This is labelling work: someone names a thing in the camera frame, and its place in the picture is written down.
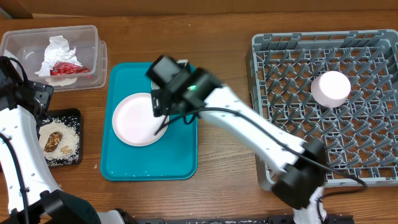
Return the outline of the pink plate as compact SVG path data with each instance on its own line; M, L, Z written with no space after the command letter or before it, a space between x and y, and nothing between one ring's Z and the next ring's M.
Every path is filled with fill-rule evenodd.
M135 93L123 99L116 107L112 126L115 135L130 146L148 146L160 139L167 126L158 133L169 116L155 117L150 93Z

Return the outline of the red snack wrapper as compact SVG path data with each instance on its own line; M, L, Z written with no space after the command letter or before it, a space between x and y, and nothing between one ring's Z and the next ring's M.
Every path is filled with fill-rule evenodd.
M91 72L90 69L70 62L57 62L50 71L51 76Z

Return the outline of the white napkin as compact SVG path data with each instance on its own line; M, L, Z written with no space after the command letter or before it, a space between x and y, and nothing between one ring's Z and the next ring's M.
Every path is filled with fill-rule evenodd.
M44 61L36 75L40 77L50 76L50 71L58 62L81 65L76 57L76 48L70 48L69 42L62 35L49 38L49 45L44 52Z

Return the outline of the brown food scrap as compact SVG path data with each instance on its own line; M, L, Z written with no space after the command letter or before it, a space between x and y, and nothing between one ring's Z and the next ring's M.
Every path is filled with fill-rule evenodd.
M54 132L50 134L47 142L44 146L45 152L53 152L59 145L60 141L62 140L63 135L60 132Z

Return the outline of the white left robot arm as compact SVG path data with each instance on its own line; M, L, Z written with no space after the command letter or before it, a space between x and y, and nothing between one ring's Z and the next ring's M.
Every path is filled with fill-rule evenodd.
M127 223L119 210L97 212L82 198L61 190L38 137L54 88L30 81L14 58L1 57L1 169L10 216L6 223Z

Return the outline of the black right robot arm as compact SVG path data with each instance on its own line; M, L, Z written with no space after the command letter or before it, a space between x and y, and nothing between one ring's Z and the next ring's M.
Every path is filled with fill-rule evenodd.
M164 128L193 115L224 129L252 149L277 176L272 192L294 210L295 223L324 223L322 204L326 149L318 139L306 142L268 122L233 90L203 68L161 55L146 71L154 116L174 115Z

